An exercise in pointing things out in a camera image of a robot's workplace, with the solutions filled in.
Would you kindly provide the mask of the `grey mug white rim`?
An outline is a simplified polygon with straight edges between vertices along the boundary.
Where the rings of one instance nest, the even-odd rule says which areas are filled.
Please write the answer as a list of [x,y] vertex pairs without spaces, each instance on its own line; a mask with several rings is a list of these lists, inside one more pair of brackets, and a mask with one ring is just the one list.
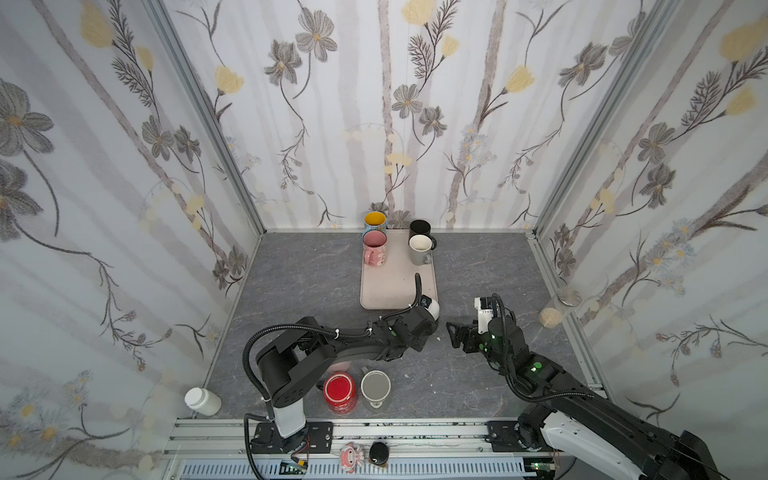
[[382,411],[391,400],[391,379],[381,370],[366,370],[360,382],[360,392],[370,409]]

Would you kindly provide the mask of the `grey mug white inside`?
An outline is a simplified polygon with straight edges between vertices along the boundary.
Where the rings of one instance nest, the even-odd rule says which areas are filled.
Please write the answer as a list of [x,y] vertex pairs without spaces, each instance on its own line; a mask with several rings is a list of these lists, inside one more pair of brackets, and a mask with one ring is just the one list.
[[433,260],[435,242],[428,235],[416,234],[409,239],[409,258],[416,266],[429,265]]

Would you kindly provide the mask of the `pink glass mug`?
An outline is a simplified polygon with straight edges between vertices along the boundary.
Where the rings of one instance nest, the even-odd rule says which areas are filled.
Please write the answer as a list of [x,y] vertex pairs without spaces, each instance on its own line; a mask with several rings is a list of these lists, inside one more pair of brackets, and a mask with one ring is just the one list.
[[387,235],[383,231],[371,230],[363,236],[363,263],[380,267],[386,261]]

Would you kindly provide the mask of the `blue mug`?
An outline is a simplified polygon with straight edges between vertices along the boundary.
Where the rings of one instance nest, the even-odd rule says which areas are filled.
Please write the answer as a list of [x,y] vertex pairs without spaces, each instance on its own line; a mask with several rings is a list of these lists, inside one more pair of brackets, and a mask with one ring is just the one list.
[[364,233],[371,231],[385,231],[387,228],[387,215],[381,211],[371,211],[364,216]]

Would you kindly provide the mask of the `black and white mug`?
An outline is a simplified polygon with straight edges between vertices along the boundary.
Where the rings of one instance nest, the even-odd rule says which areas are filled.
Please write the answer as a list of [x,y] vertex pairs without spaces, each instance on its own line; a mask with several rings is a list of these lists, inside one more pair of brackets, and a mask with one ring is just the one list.
[[422,301],[424,308],[432,316],[435,322],[440,318],[440,305],[437,301],[427,298]]

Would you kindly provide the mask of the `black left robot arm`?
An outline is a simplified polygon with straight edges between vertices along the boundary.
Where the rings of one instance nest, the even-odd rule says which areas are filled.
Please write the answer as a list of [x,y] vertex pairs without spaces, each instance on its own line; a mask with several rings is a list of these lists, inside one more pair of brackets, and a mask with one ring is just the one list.
[[306,316],[292,324],[263,328],[246,341],[243,370],[267,408],[265,417],[244,415],[248,456],[293,453],[319,440],[312,436],[303,399],[332,365],[389,362],[408,350],[423,350],[438,328],[440,306],[422,292],[418,273],[414,282],[415,297],[409,306],[370,321],[363,329],[324,327]]

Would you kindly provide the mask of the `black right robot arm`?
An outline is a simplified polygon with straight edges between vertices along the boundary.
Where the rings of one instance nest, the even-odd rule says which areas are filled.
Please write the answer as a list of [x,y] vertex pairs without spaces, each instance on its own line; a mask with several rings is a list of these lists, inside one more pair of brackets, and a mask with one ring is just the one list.
[[530,350],[499,295],[476,301],[478,320],[446,325],[453,347],[479,353],[527,408],[517,417],[521,448],[561,451],[614,479],[721,479],[706,443],[627,412]]

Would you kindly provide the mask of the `red mug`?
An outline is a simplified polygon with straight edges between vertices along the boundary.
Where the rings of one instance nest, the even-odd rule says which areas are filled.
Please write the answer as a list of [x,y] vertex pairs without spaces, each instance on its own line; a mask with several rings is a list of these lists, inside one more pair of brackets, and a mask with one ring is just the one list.
[[347,415],[357,405],[357,386],[354,379],[347,373],[332,374],[324,382],[322,391],[328,407],[337,415]]

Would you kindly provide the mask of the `beige rectangular tray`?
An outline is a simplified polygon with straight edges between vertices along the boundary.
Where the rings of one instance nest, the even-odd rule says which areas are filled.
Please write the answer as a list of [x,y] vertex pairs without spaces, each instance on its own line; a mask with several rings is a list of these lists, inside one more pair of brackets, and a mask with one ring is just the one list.
[[437,301],[434,266],[412,263],[409,231],[386,230],[374,235],[385,235],[386,243],[376,248],[363,243],[360,305],[367,310],[404,309],[414,300],[416,274],[420,275],[422,293]]

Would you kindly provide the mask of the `beige round sponge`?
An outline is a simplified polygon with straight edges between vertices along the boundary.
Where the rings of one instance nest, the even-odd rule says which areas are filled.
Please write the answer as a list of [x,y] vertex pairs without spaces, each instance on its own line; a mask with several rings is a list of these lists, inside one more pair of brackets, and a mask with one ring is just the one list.
[[538,315],[540,324],[547,329],[554,329],[563,321],[563,314],[557,308],[546,307]]

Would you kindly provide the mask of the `black round knob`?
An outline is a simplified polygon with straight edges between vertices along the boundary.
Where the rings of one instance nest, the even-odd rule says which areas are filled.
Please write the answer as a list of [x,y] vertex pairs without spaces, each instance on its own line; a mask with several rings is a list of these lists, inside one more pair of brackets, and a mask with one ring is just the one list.
[[389,461],[390,449],[382,441],[376,441],[371,444],[368,451],[368,461],[377,467],[385,468]]

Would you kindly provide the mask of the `pink figurine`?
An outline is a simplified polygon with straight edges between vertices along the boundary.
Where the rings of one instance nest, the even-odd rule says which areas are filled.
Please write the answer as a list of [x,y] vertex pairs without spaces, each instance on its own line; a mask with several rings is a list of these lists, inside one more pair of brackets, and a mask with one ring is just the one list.
[[358,466],[365,463],[364,448],[355,443],[348,443],[341,448],[339,460],[344,473],[354,473]]

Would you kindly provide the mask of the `white plastic bottle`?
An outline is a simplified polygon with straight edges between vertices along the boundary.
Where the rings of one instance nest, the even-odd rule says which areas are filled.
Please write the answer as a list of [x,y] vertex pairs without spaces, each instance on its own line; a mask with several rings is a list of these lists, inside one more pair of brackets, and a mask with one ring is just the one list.
[[218,395],[200,387],[189,389],[184,395],[184,402],[194,412],[207,417],[216,415],[222,407],[222,400]]

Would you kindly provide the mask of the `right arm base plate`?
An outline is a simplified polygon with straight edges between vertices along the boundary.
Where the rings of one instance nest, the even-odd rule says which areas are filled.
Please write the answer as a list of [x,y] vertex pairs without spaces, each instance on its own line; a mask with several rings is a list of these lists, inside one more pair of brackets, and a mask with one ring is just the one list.
[[539,452],[546,447],[539,429],[518,421],[489,421],[486,441],[494,453]]

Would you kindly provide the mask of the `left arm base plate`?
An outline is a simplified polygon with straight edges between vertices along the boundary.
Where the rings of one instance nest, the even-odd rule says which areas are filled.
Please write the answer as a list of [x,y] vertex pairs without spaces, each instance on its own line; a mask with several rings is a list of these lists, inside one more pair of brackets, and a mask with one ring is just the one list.
[[333,439],[332,422],[308,422],[289,438],[279,435],[273,422],[260,422],[248,439],[253,454],[329,454]]

